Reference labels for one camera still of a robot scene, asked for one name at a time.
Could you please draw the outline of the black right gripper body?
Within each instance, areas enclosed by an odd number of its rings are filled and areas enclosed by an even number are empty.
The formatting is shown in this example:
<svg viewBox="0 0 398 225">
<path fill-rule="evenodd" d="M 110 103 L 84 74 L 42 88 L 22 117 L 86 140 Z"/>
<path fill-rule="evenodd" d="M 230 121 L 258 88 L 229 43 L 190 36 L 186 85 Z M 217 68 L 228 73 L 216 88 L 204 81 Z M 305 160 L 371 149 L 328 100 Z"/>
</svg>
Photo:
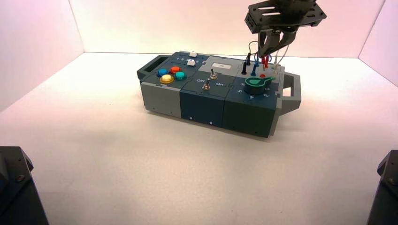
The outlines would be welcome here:
<svg viewBox="0 0 398 225">
<path fill-rule="evenodd" d="M 326 18 L 315 0 L 266 0 L 248 6 L 245 23 L 255 34 L 261 30 L 313 27 Z"/>
</svg>

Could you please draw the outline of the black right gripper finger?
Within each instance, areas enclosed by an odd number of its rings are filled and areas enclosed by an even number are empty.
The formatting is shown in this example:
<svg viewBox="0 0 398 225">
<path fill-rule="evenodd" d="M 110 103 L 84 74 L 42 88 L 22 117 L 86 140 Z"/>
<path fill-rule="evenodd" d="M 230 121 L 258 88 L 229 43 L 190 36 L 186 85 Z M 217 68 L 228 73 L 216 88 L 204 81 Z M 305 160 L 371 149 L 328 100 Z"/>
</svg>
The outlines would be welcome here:
<svg viewBox="0 0 398 225">
<path fill-rule="evenodd" d="M 296 32 L 267 31 L 266 35 L 267 38 L 264 44 L 264 55 L 269 55 L 291 44 L 296 37 Z"/>
<path fill-rule="evenodd" d="M 259 33 L 259 57 L 267 56 L 269 50 L 269 38 L 271 37 L 270 32 L 260 32 Z"/>
</svg>

